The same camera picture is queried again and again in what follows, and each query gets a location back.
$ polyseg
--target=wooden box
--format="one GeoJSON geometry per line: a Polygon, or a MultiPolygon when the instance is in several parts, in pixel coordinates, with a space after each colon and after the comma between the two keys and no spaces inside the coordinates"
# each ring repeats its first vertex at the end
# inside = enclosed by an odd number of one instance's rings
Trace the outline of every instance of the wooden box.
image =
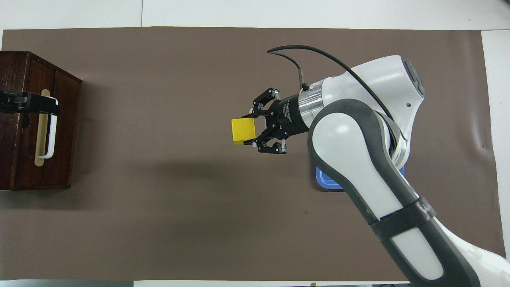
{"type": "Polygon", "coordinates": [[[34,163],[39,114],[0,112],[1,190],[70,187],[80,85],[80,79],[30,52],[0,51],[0,89],[37,94],[47,89],[60,106],[55,151],[42,166],[34,163]],[[27,116],[30,125],[24,127],[27,116]]]}

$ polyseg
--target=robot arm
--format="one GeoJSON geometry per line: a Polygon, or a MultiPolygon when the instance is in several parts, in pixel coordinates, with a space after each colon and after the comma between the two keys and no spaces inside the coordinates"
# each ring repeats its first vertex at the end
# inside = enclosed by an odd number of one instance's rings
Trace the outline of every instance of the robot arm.
{"type": "Polygon", "coordinates": [[[424,99],[414,67],[389,56],[352,70],[379,101],[348,73],[283,100],[270,88],[245,116],[264,116],[267,129],[244,144],[283,154],[285,139],[308,131],[312,161],[344,188],[413,286],[510,286],[508,261],[446,229],[398,171],[409,156],[413,121],[424,99]],[[273,138],[282,142],[269,147],[273,138]]]}

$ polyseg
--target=white handle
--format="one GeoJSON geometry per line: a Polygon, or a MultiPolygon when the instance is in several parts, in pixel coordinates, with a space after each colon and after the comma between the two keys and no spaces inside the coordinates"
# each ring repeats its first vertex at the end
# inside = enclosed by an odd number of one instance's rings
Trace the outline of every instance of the white handle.
{"type": "MultiPolygon", "coordinates": [[[[59,104],[59,101],[53,97],[48,97],[55,100],[55,104],[59,104]]],[[[49,142],[48,152],[45,155],[40,155],[39,158],[51,158],[55,151],[55,136],[57,133],[57,116],[53,115],[49,119],[49,142]]]]}

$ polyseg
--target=black cable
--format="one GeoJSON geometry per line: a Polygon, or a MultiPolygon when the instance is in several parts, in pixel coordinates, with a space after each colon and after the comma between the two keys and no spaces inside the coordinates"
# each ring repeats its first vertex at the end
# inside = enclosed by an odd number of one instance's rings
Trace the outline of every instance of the black cable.
{"type": "Polygon", "coordinates": [[[270,54],[274,54],[274,55],[277,55],[277,56],[281,56],[281,57],[284,57],[285,59],[291,61],[294,65],[296,65],[297,67],[297,72],[298,72],[298,76],[299,76],[299,87],[303,89],[303,91],[306,91],[308,90],[308,85],[304,82],[304,79],[303,79],[303,71],[301,69],[301,67],[299,66],[299,64],[294,60],[292,59],[291,57],[283,54],[283,53],[280,53],[280,52],[271,52],[270,54]]]}
{"type": "Polygon", "coordinates": [[[296,67],[297,67],[298,69],[301,69],[301,67],[299,66],[299,64],[298,64],[298,63],[297,63],[294,59],[292,59],[291,57],[289,57],[289,56],[287,56],[287,55],[285,55],[285,54],[282,54],[282,53],[280,53],[280,52],[276,52],[276,51],[275,51],[275,52],[268,52],[268,53],[270,53],[270,54],[274,54],[274,55],[278,55],[278,56],[282,56],[282,57],[284,57],[285,59],[287,59],[287,60],[291,61],[292,63],[294,63],[294,65],[296,65],[296,67]]]}
{"type": "Polygon", "coordinates": [[[382,110],[386,113],[386,115],[394,121],[393,116],[391,116],[390,111],[387,109],[387,107],[383,104],[383,102],[379,99],[379,97],[374,93],[374,91],[363,81],[349,66],[344,64],[339,59],[335,58],[334,56],[324,52],[323,50],[311,47],[311,46],[305,46],[305,45],[287,45],[287,46],[280,46],[276,48],[269,49],[267,53],[271,54],[275,51],[281,51],[281,50],[290,50],[290,49],[301,49],[301,50],[309,50],[315,53],[319,53],[322,56],[326,56],[333,62],[339,64],[342,68],[344,68],[349,74],[351,74],[364,88],[367,90],[367,92],[374,98],[374,100],[379,104],[379,106],[382,108],[382,110]]]}

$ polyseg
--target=yellow block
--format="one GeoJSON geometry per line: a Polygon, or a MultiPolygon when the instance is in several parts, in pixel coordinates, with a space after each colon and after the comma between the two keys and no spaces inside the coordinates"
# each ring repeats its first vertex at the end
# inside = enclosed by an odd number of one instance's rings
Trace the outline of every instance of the yellow block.
{"type": "Polygon", "coordinates": [[[255,121],[252,117],[232,120],[232,139],[235,145],[242,145],[245,140],[254,139],[255,121]]]}

